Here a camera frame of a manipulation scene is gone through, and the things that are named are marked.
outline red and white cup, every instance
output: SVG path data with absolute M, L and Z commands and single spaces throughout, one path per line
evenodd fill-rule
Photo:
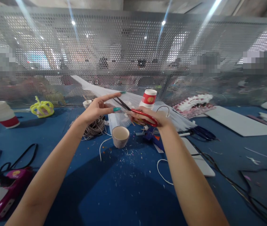
M 146 89 L 139 106 L 144 106 L 152 110 L 155 103 L 156 94 L 156 90 Z
M 0 123 L 6 128 L 14 128 L 20 124 L 14 111 L 5 101 L 0 101 Z

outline string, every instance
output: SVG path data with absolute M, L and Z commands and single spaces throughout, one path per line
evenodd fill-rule
M 163 178 L 163 180 L 166 181 L 167 183 L 173 185 L 173 183 L 170 183 L 169 181 L 165 180 L 165 178 L 162 176 L 162 174 L 161 174 L 160 171 L 159 171 L 159 162 L 162 161 L 162 160 L 168 162 L 168 161 L 165 160 L 165 159 L 160 159 L 160 160 L 158 161 L 158 163 L 156 164 L 156 168 L 158 169 L 158 172 L 159 172 L 159 174 L 161 175 L 161 177 Z
M 99 147 L 100 162 L 102 161 L 102 159 L 101 159 L 101 146 L 103 145 L 103 143 L 104 143 L 105 141 L 103 141 L 103 142 L 100 144 L 100 147 Z
M 85 132 L 84 132 L 83 137 L 82 137 L 83 138 L 82 141 L 90 140 L 94 136 L 100 135 L 100 134 L 107 134 L 107 135 L 109 135 L 108 133 L 106 133 L 106 128 L 105 128 L 105 123 L 104 122 L 105 122 L 105 120 L 104 120 L 103 116 L 100 116 L 94 122 L 92 122 L 91 124 L 89 124 L 87 126 L 87 128 L 85 129 Z

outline perforated metal panel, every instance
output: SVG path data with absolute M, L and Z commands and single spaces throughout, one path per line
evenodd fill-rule
M 267 75 L 243 73 L 244 51 L 267 51 L 267 19 L 0 7 L 0 100 L 28 107 L 82 105 L 70 75 L 174 105 L 199 93 L 214 103 L 267 100 Z

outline white paper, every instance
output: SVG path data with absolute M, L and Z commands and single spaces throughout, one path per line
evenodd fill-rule
M 267 135 L 267 125 L 226 108 L 216 106 L 205 114 L 243 137 Z
M 185 143 L 186 148 L 190 152 L 190 154 L 198 154 L 197 150 L 187 138 L 181 137 L 183 142 Z M 215 176 L 215 172 L 211 169 L 211 167 L 206 163 L 201 155 L 192 156 L 195 160 L 197 166 L 199 167 L 200 171 L 202 171 L 204 176 L 213 177 Z

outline white sheet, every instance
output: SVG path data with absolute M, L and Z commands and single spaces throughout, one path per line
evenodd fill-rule
M 208 111 L 205 114 L 243 137 L 267 135 L 267 125 L 226 108 L 216 106 L 216 109 Z
M 193 147 L 193 145 L 190 143 L 190 141 L 184 137 L 181 137 L 183 142 L 185 143 L 188 151 L 190 154 L 198 154 L 197 150 Z M 207 177 L 213 177 L 215 176 L 215 172 L 211 167 L 206 163 L 206 161 L 203 159 L 201 155 L 192 156 L 197 164 L 197 166 L 200 168 L 200 171 L 202 171 L 204 176 Z

